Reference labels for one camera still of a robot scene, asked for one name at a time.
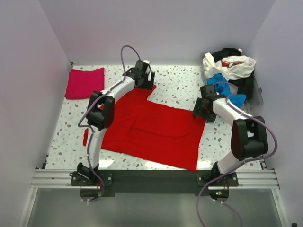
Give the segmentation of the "red t-shirt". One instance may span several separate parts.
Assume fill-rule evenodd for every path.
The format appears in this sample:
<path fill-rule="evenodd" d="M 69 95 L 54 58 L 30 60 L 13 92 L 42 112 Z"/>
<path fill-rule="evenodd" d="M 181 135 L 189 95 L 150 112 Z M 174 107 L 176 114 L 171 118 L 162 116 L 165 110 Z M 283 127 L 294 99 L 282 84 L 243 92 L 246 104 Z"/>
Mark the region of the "red t-shirt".
<path fill-rule="evenodd" d="M 149 101 L 151 93 L 136 88 L 118 100 L 114 121 L 98 149 L 196 171 L 206 121 L 189 110 Z"/>

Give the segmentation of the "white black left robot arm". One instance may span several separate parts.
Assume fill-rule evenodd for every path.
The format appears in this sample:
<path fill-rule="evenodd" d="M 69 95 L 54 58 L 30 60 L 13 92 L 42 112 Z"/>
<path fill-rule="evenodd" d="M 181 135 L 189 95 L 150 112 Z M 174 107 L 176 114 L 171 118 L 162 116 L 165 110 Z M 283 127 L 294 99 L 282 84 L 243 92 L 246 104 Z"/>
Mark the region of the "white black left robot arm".
<path fill-rule="evenodd" d="M 155 72 L 151 70 L 150 61 L 138 60 L 114 85 L 102 91 L 92 92 L 87 111 L 78 123 L 78 127 L 90 129 L 86 154 L 89 166 L 78 164 L 78 174 L 91 181 L 102 180 L 97 173 L 99 153 L 105 133 L 113 123 L 116 102 L 135 88 L 151 90 L 154 77 Z"/>

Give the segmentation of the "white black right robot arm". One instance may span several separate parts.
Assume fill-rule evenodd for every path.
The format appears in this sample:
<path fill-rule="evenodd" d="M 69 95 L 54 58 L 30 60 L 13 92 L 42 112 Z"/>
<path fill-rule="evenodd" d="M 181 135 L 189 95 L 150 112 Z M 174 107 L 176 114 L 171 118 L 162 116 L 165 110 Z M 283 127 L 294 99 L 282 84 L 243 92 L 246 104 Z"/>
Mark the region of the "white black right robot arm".
<path fill-rule="evenodd" d="M 196 100 L 193 117 L 214 122 L 219 115 L 232 127 L 231 150 L 220 161 L 214 163 L 211 179 L 223 175 L 249 158 L 258 158 L 268 152 L 265 121 L 261 116 L 241 111 L 225 95 L 215 92 L 212 85 L 200 87 L 201 98 Z"/>

